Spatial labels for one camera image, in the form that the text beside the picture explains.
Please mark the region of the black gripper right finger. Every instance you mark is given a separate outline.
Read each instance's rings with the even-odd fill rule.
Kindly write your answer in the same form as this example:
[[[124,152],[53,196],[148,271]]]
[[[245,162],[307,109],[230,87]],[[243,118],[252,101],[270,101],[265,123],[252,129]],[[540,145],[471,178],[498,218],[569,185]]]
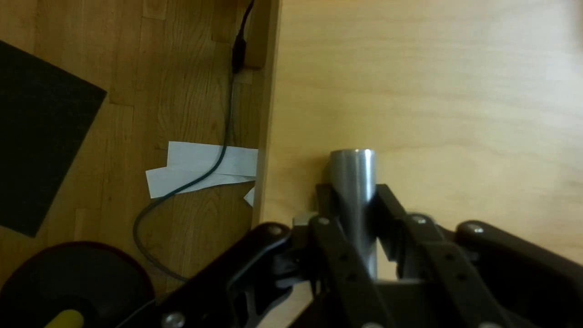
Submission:
[[[583,265],[483,220],[454,231],[378,185],[374,220],[400,278],[436,287],[445,326],[583,328]]]

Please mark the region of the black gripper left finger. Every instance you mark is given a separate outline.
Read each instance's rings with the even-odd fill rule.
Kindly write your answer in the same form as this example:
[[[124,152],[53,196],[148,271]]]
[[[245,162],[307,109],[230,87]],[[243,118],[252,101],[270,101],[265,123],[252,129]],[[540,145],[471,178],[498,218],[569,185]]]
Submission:
[[[123,328],[257,328],[301,282],[310,282],[312,300],[290,328],[341,328],[328,260],[339,238],[341,224],[323,214],[296,225],[265,222]]]

